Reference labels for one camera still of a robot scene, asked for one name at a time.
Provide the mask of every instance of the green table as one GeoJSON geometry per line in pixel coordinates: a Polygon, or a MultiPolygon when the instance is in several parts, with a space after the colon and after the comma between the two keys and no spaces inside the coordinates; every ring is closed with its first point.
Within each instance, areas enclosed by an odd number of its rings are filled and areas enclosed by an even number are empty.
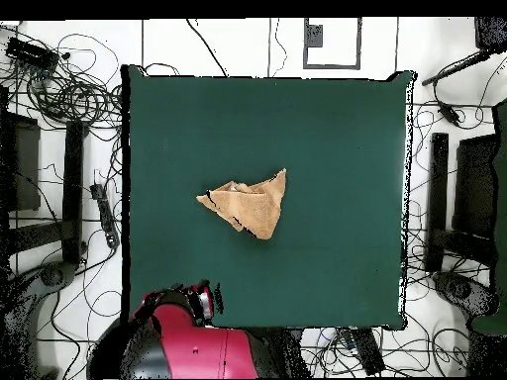
{"type": "Polygon", "coordinates": [[[131,312],[176,282],[220,283],[215,326],[400,329],[412,73],[390,81],[147,77],[131,86],[131,312]],[[287,168],[270,240],[196,200],[287,168]]]}

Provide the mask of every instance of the folded fabric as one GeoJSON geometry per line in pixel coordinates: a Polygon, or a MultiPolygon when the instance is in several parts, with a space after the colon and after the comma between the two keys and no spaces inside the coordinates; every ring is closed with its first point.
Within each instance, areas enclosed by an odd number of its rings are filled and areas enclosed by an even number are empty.
{"type": "Polygon", "coordinates": [[[234,181],[208,190],[197,201],[217,213],[238,232],[243,229],[256,238],[271,238],[278,218],[280,204],[285,194],[285,173],[280,170],[271,179],[248,186],[234,181]]]}

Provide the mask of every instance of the white panel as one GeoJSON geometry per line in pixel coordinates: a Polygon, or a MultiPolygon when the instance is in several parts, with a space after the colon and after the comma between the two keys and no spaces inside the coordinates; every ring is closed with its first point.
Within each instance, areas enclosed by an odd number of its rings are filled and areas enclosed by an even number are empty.
{"type": "Polygon", "coordinates": [[[355,65],[357,18],[310,18],[309,24],[323,25],[323,45],[308,48],[308,64],[355,65]]]}

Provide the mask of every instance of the black stand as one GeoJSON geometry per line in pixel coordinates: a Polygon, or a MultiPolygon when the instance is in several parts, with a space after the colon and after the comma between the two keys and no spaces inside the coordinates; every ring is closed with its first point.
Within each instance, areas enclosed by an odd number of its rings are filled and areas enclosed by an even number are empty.
{"type": "Polygon", "coordinates": [[[9,154],[16,138],[14,119],[7,111],[8,95],[8,89],[0,88],[0,184],[6,186],[0,188],[0,377],[37,379],[41,376],[36,354],[41,305],[46,296],[72,282],[83,250],[81,185],[85,128],[81,122],[69,122],[66,127],[63,221],[9,229],[10,186],[20,175],[9,154]],[[63,262],[49,263],[9,279],[10,255],[59,240],[63,262]]]}
{"type": "Polygon", "coordinates": [[[491,266],[497,259],[492,239],[463,232],[446,230],[449,136],[434,133],[430,142],[430,173],[428,180],[427,246],[424,269],[442,270],[444,250],[491,266]]]}

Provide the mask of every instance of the black border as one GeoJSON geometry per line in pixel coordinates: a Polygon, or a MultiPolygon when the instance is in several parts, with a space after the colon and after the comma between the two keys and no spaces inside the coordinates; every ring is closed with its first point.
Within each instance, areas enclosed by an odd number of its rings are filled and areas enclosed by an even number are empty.
{"type": "Polygon", "coordinates": [[[126,326],[130,314],[131,298],[131,78],[129,65],[120,67],[122,76],[122,133],[120,135],[122,146],[122,305],[120,311],[120,325],[126,326]]]}

